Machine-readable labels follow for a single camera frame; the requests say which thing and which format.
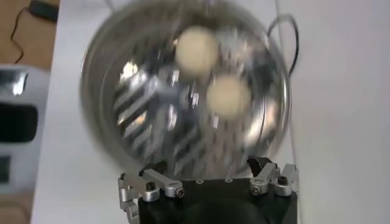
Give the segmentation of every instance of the metal bowl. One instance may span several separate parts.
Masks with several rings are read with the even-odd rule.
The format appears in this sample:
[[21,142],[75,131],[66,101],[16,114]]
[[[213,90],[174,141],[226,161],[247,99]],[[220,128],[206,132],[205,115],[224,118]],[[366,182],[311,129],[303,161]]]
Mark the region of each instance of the metal bowl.
[[[177,37],[190,26],[212,30],[219,62],[201,80],[175,64]],[[251,90],[246,114],[209,112],[207,87],[237,75]],[[224,1],[145,0],[114,13],[93,38],[80,86],[85,117],[127,170],[166,161],[171,178],[225,178],[243,172],[249,155],[278,149],[289,119],[283,60],[263,26]]]

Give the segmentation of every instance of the ball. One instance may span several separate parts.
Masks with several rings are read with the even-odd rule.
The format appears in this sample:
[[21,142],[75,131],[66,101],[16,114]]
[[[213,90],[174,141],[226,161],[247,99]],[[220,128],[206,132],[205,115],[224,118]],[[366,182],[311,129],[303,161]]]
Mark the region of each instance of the ball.
[[231,120],[242,116],[250,105],[250,89],[234,75],[222,75],[207,89],[207,107],[215,115]]
[[217,63],[218,48],[218,41],[210,30],[190,27],[177,40],[175,61],[183,75],[204,77]]

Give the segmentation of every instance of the wooden floor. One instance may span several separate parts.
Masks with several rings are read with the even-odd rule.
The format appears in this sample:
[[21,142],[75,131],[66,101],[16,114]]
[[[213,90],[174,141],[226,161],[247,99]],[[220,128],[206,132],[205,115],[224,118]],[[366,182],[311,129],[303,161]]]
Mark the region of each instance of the wooden floor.
[[[59,4],[59,0],[43,0]],[[18,12],[28,7],[30,0],[0,0],[0,64],[12,64],[19,57],[18,49],[10,40]],[[56,24],[24,12],[15,39],[24,49],[20,64],[50,69]]]
[[[42,1],[59,4],[59,0]],[[0,0],[0,64],[12,64],[20,55],[18,49],[11,42],[10,36],[18,12],[27,7],[29,3],[30,0]],[[15,34],[15,39],[24,49],[24,57],[20,60],[20,64],[50,70],[55,27],[55,23],[33,17],[28,12],[23,13]],[[18,195],[0,195],[0,224],[28,224],[28,217],[20,208],[14,207],[12,203],[4,202],[19,203],[27,210],[27,216],[29,216],[33,197],[33,192]]]

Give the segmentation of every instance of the bolt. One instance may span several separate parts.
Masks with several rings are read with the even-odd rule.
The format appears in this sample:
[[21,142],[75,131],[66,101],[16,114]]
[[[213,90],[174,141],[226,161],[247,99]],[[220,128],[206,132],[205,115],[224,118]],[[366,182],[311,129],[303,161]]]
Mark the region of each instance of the bolt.
[[183,198],[185,195],[184,188],[182,188],[182,187],[177,188],[175,191],[175,195],[177,198]]
[[252,191],[252,194],[253,194],[254,196],[257,196],[257,195],[261,194],[261,189],[260,189],[260,187],[258,187],[258,186],[253,186],[253,187],[251,188],[251,191]]
[[278,177],[278,184],[286,186],[288,184],[287,177],[285,176],[279,176]]
[[146,183],[147,191],[154,191],[155,189],[156,189],[156,184],[153,181]]

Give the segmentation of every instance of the metal bracket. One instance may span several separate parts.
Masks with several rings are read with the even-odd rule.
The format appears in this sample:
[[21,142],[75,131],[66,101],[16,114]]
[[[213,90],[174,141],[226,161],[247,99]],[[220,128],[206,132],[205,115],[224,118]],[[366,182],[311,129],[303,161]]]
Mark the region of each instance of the metal bracket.
[[261,172],[249,180],[250,191],[253,195],[268,193],[269,184],[279,175],[279,169],[274,163],[267,163]]
[[183,198],[185,191],[183,184],[180,181],[171,180],[168,177],[156,172],[155,170],[148,169],[143,172],[142,176],[145,180],[153,181],[163,189],[165,195],[171,198]]
[[140,194],[130,185],[125,183],[125,174],[118,178],[119,206],[126,212],[130,224],[140,224],[140,213],[138,205],[134,199],[138,199]]
[[293,182],[297,178],[298,171],[294,164],[286,164],[282,174],[275,183],[275,194],[278,196],[290,196],[293,192]]

